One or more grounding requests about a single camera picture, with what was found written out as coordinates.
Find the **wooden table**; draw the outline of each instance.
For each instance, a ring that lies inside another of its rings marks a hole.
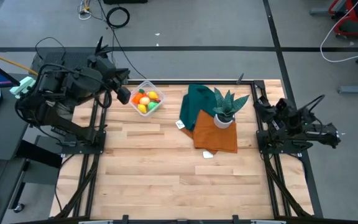
[[[271,104],[284,97],[280,80],[265,80],[265,85]],[[123,215],[132,220],[273,218],[264,162],[257,149],[252,97],[236,114],[238,153],[218,152],[213,159],[204,159],[203,150],[195,149],[193,140],[175,125],[188,86],[158,88],[166,100],[150,117],[140,116],[117,100],[108,109],[106,148],[99,161],[91,219],[121,219]],[[218,88],[236,93],[236,98],[251,95],[250,85]],[[91,107],[91,101],[77,106],[73,122],[87,126]],[[313,213],[301,162],[288,155],[280,157],[289,191]],[[60,172],[57,194],[63,206],[77,188],[82,158],[75,155]],[[281,195],[275,189],[283,215]],[[51,215],[58,212],[54,200]]]

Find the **plastic container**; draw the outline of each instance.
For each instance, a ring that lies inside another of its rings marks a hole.
[[[132,102],[133,97],[135,97],[136,93],[138,93],[140,89],[143,89],[146,93],[149,91],[156,92],[156,94],[158,94],[158,99],[161,101],[157,106],[155,106],[153,109],[149,110],[146,114],[140,112],[137,109],[137,104]],[[165,95],[155,85],[153,85],[153,83],[151,83],[149,81],[144,81],[139,86],[137,86],[135,89],[133,89],[131,91],[131,99],[129,100],[129,103],[140,115],[149,116],[150,114],[152,114],[155,110],[157,110],[161,106],[161,104],[164,102],[164,100],[165,100]]]

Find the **gray floor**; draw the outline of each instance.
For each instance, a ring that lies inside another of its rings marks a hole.
[[[325,0],[270,0],[282,47],[319,47],[334,22],[310,16],[312,7]],[[96,19],[81,21],[80,0],[5,0],[0,10],[0,47],[33,47],[53,36],[67,47],[93,47],[101,35],[106,43],[112,33]],[[248,46],[273,47],[265,8],[258,0],[150,0],[147,4],[123,4],[131,12],[127,27],[117,30],[120,43],[138,46]],[[91,9],[100,16],[97,2]],[[115,17],[122,20],[122,15]],[[54,41],[42,47],[58,46]],[[329,37],[326,47],[357,47],[358,40]],[[329,53],[341,59],[358,53]],[[3,57],[30,66],[34,52],[6,52]],[[277,78],[282,74],[275,52],[173,51],[127,52],[132,63],[149,78]],[[284,52],[288,76],[298,106],[320,94],[324,101],[315,109],[322,122],[333,122],[342,143],[335,150],[315,144],[309,150],[319,200],[326,218],[358,220],[358,95],[338,95],[340,85],[358,85],[358,65],[353,60],[329,63],[316,52]],[[118,67],[130,67],[122,53],[114,53]],[[8,72],[21,69],[0,61]],[[36,136],[28,130],[26,138]],[[7,212],[5,223],[48,217],[53,188],[29,185],[22,203],[25,212]]]

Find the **white plant pot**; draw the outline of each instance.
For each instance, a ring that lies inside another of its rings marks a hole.
[[[218,128],[225,129],[225,128],[228,128],[231,123],[233,123],[233,120],[231,120],[230,122],[222,122],[221,120],[219,120],[218,115],[216,114],[214,117],[214,123]]]

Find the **green cloth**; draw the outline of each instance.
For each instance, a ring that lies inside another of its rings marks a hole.
[[[188,94],[183,97],[179,118],[186,129],[194,130],[198,113],[204,110],[211,116],[215,116],[213,108],[216,105],[215,93],[203,85],[189,85]]]

